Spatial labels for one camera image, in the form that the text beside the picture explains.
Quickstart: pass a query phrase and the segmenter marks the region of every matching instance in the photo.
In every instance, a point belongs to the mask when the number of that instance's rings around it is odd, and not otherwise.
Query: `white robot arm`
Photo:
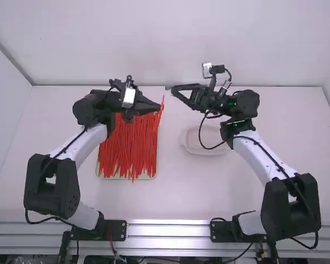
[[[73,113],[83,129],[47,155],[34,154],[28,162],[24,206],[26,221],[28,210],[53,215],[74,227],[93,231],[103,236],[104,217],[101,212],[80,201],[77,171],[89,154],[113,132],[116,113],[126,122],[134,116],[159,111],[154,103],[134,85],[132,76],[126,82],[109,80],[109,91],[92,90],[73,105]]]

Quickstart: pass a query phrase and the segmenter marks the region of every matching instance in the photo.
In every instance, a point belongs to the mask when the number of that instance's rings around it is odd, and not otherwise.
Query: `white enclosure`
[[[318,181],[318,251],[284,240],[282,256],[330,257],[330,0],[0,0],[0,254],[58,252],[67,226],[24,223],[27,161],[76,132],[76,100],[128,74],[150,99],[166,96],[157,176],[100,180],[94,150],[79,170],[83,202],[129,221],[129,239],[115,245],[122,254],[242,252],[245,245],[213,245],[208,220],[259,209],[263,187],[233,151],[219,157],[186,152],[181,132],[198,125],[202,114],[164,90],[169,83],[204,83],[205,61],[225,64],[232,91],[260,94],[254,124],[262,138]],[[313,238],[302,239],[311,244]],[[107,246],[95,241],[81,250],[105,255]]]

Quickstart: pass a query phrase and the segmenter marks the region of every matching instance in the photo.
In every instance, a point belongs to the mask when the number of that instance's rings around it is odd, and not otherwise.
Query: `metal rail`
[[[212,243],[208,224],[209,221],[192,220],[130,220],[126,241],[114,242],[114,247],[125,256],[198,257],[234,257],[247,248],[248,244],[244,243]],[[0,254],[57,255],[62,233],[69,229],[68,225],[58,222],[39,225],[0,222]],[[289,239],[279,241],[279,256],[330,259],[330,225],[323,225],[319,236],[317,250],[305,249]],[[299,239],[312,245],[314,234],[305,234]],[[68,254],[76,254],[75,241],[70,242]],[[112,252],[109,242],[80,241],[79,254],[112,255]],[[255,257],[255,247],[244,256]]]

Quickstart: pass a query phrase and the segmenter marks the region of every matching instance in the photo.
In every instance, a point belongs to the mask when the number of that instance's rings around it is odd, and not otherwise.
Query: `white table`
[[[0,174],[0,252],[56,254],[63,224],[28,226],[24,222],[23,192],[27,160],[47,153],[76,132],[73,103],[91,89],[105,87],[35,87],[21,118]],[[234,87],[232,91],[247,89]],[[236,256],[241,244],[213,244],[208,220],[259,210],[263,187],[234,151],[218,157],[189,154],[179,144],[184,127],[198,125],[193,112],[163,87],[141,87],[146,96],[161,101],[165,93],[155,179],[132,183],[95,176],[97,150],[79,169],[81,199],[106,218],[127,219],[128,238],[117,243],[125,255]],[[261,96],[254,125],[282,160],[318,181],[323,229],[318,251],[306,252],[285,240],[278,250],[285,256],[330,257],[330,109],[320,87],[251,87]],[[218,120],[211,120],[217,125]],[[30,218],[42,217],[31,213]],[[312,244],[311,234],[304,236]],[[110,254],[107,243],[81,242],[82,253]]]

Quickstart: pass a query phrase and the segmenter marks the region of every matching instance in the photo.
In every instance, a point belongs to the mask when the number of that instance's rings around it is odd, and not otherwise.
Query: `table surface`
[[[21,117],[0,174],[0,222],[24,220],[26,166],[34,153],[47,153],[78,130],[73,103],[91,86],[35,87]],[[261,137],[298,172],[318,181],[323,224],[330,224],[330,108],[320,87],[233,87],[260,94]],[[259,210],[263,186],[234,151],[223,156],[197,156],[179,143],[187,126],[199,125],[202,114],[192,111],[164,87],[141,87],[165,108],[159,130],[158,173],[155,179],[104,180],[95,175],[97,149],[80,167],[84,203],[106,218],[211,219]],[[219,120],[211,120],[217,125]],[[32,219],[41,216],[31,213]]]

